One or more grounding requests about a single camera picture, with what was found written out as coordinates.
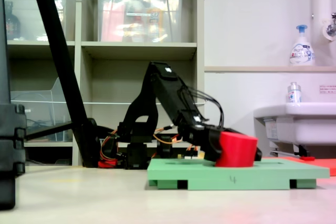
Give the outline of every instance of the black stand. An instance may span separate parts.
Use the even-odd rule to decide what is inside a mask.
[[[83,165],[98,167],[98,127],[88,119],[54,0],[36,0],[72,122],[26,136],[24,107],[11,104],[4,0],[0,0],[0,209],[15,206],[15,177],[25,172],[23,140],[72,129]]]

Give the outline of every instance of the faucet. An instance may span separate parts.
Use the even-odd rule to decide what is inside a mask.
[[[333,36],[336,36],[336,13],[332,13],[331,18],[332,18],[333,24],[327,27],[327,34],[333,37]]]

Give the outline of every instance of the red object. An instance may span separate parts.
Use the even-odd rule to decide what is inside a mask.
[[[216,167],[252,167],[257,151],[258,139],[238,133],[222,132],[219,144],[222,155]]]
[[[300,157],[300,159],[303,161],[314,161],[315,157]]]
[[[330,169],[330,176],[336,176],[336,158],[331,159],[315,159],[313,161],[304,161],[295,157],[274,157],[274,158],[283,158],[292,160],[295,162],[305,163],[308,165],[316,165],[320,167],[325,167]]]
[[[117,162],[118,162],[117,160],[99,161],[98,168],[116,168]]]

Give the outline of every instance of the red mat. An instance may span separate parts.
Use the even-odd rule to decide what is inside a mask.
[[[330,176],[336,176],[336,158],[331,159],[315,159],[314,161],[304,161],[295,157],[275,157],[275,158],[284,158],[300,163],[305,163],[309,165],[316,165],[320,167],[325,167],[330,169]]]

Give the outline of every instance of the white sink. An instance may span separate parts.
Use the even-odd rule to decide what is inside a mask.
[[[336,103],[302,102],[254,111],[263,119],[272,142],[294,145],[336,145]]]

